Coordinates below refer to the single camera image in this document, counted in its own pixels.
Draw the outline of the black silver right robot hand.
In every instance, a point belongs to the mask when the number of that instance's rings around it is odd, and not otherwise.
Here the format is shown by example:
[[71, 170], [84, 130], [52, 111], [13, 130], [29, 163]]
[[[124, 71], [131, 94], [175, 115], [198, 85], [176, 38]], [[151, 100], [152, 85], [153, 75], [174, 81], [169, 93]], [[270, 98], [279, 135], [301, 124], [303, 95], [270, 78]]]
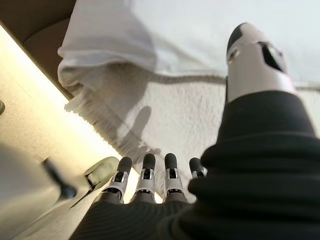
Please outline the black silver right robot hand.
[[189, 204], [115, 204], [103, 191], [73, 240], [317, 240], [320, 140], [283, 54], [250, 23], [227, 45], [226, 97], [217, 141], [202, 155]]

